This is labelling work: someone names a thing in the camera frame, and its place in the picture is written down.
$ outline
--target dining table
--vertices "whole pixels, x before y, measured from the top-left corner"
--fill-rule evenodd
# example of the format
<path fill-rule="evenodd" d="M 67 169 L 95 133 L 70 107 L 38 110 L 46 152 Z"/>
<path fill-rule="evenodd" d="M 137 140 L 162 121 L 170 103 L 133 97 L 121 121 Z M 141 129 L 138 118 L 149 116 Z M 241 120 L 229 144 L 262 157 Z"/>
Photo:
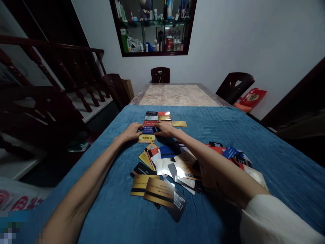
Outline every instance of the dining table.
<path fill-rule="evenodd" d="M 269 192 L 312 228 L 325 234 L 325 169 L 201 84 L 150 84 L 118 114 L 51 194 L 28 213 L 16 238 L 35 243 L 51 214 L 88 167 L 132 122 L 147 111 L 169 111 L 181 129 L 200 142 L 242 150 L 261 172 Z M 160 147 L 175 142 L 156 137 Z M 148 144 L 126 143 L 113 163 L 83 223 L 78 243 L 241 243 L 241 210 L 207 192 L 176 189 L 187 205 L 178 223 L 165 208 L 131 196 L 131 171 Z"/>

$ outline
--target hand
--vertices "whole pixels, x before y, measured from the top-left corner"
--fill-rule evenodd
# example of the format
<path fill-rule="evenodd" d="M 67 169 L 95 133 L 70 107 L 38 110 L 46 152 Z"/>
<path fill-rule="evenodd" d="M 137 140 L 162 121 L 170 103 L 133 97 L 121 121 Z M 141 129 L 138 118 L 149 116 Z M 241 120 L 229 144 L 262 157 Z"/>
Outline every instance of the hand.
<path fill-rule="evenodd" d="M 142 135 L 142 131 L 138 129 L 144 129 L 144 126 L 138 122 L 132 123 L 116 139 L 120 139 L 123 143 L 137 139 Z"/>
<path fill-rule="evenodd" d="M 153 129 L 154 128 L 158 128 L 160 130 L 160 132 L 155 132 L 155 136 L 162 137 L 174 137 L 174 132 L 177 130 L 172 125 L 160 120 L 153 126 Z"/>

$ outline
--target blue tablecloth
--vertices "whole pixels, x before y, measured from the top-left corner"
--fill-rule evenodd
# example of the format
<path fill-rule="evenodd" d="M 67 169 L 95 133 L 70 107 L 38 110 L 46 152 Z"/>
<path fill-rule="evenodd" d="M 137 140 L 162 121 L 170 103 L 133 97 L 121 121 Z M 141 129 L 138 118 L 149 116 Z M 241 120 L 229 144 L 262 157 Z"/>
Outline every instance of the blue tablecloth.
<path fill-rule="evenodd" d="M 48 198 L 32 212 L 22 229 L 25 241 L 38 238 L 73 184 L 131 122 L 142 123 L 146 111 L 170 111 L 173 120 L 186 121 L 186 133 L 201 142 L 220 142 L 243 150 L 262 172 L 270 192 L 318 232 L 325 234 L 325 169 L 285 143 L 247 115 L 232 107 L 126 106 L 87 150 Z M 156 145 L 167 143 L 157 138 Z M 162 207 L 130 196 L 130 172 L 147 144 L 129 143 L 116 157 L 82 227 L 79 243 L 220 243 L 240 242 L 240 212 L 209 195 L 191 195 L 176 184 L 188 201 L 179 223 Z"/>

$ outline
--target white bag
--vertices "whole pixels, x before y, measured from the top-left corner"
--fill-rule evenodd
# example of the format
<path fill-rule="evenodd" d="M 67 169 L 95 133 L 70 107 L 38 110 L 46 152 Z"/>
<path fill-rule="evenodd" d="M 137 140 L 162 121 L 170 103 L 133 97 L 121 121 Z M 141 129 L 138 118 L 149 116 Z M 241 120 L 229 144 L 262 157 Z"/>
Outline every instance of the white bag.
<path fill-rule="evenodd" d="M 51 191 L 52 188 L 40 188 L 0 177 L 0 211 L 32 210 Z"/>

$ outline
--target white sleeve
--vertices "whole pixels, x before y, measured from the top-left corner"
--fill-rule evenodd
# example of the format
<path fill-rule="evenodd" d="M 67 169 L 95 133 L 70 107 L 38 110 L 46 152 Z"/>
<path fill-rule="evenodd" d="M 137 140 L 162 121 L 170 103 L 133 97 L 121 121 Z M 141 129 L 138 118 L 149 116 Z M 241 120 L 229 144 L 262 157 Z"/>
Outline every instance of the white sleeve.
<path fill-rule="evenodd" d="M 257 195 L 248 203 L 240 234 L 243 243 L 325 243 L 324 236 L 270 195 Z"/>

